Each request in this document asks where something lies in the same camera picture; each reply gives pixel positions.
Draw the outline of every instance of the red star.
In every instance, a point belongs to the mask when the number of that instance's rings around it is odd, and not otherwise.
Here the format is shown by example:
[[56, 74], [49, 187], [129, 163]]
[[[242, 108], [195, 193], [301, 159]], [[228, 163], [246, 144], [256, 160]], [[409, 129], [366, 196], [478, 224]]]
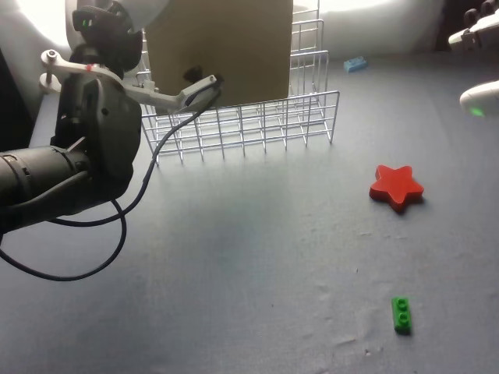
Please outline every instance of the red star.
[[391, 169], [380, 165], [376, 169], [376, 179], [377, 182], [371, 186], [369, 196], [389, 203], [396, 212], [401, 213], [408, 203], [417, 201], [423, 196], [424, 188], [412, 179], [410, 166]]

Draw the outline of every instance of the table surface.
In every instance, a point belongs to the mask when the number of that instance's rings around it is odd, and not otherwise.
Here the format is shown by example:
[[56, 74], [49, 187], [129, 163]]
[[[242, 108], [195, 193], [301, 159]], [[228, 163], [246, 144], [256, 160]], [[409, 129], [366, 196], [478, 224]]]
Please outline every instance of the table surface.
[[[2, 372], [495, 373], [499, 366], [499, 125], [459, 95], [497, 56], [370, 59], [347, 75], [333, 145], [312, 138], [162, 158], [106, 271], [56, 284], [0, 263]], [[34, 144], [53, 131], [47, 97]], [[136, 194], [150, 151], [142, 143]], [[424, 203], [399, 216], [369, 198], [378, 164], [412, 165]], [[82, 219], [112, 213], [102, 206]], [[119, 224], [51, 224], [2, 247], [39, 270], [109, 256]], [[390, 300], [410, 298], [413, 335]]]

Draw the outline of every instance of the green led light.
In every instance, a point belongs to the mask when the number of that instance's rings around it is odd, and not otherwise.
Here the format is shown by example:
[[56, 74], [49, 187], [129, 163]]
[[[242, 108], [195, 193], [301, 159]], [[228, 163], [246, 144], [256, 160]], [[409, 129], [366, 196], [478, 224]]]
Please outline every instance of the green led light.
[[472, 115], [475, 115], [476, 117], [485, 117], [485, 114], [483, 113], [483, 111], [480, 108], [471, 108], [471, 109], [469, 109], [469, 112]]

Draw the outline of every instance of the green toy block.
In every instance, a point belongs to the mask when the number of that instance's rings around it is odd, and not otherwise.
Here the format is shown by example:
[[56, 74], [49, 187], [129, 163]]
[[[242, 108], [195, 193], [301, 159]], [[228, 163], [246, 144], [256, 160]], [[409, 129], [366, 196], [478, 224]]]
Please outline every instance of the green toy block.
[[393, 298], [391, 300], [393, 311], [393, 324], [395, 331], [401, 335], [410, 335], [412, 328], [411, 310], [407, 298]]

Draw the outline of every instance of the silver wire grid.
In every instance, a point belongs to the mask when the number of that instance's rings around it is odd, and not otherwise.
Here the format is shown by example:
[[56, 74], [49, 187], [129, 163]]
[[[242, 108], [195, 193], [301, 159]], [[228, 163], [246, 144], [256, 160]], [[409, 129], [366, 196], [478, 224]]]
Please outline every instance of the silver wire grid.
[[[318, 13], [318, 7], [297, 14], [311, 12]], [[322, 50], [323, 34], [321, 19], [293, 23], [287, 99], [206, 111], [192, 125], [174, 134], [160, 154], [177, 154], [183, 162], [186, 153], [197, 152], [204, 161], [209, 150], [220, 150], [225, 158], [229, 147], [239, 147], [246, 155], [246, 148], [257, 144], [265, 152], [272, 142], [281, 142], [288, 149], [291, 141], [301, 139], [308, 146], [311, 136], [325, 136], [331, 143], [340, 93], [327, 90], [329, 53]], [[143, 69], [136, 75], [138, 83], [151, 79], [147, 52], [141, 64]], [[191, 116], [190, 113], [160, 116], [154, 107], [142, 108], [143, 132], [151, 152], [172, 126]]]

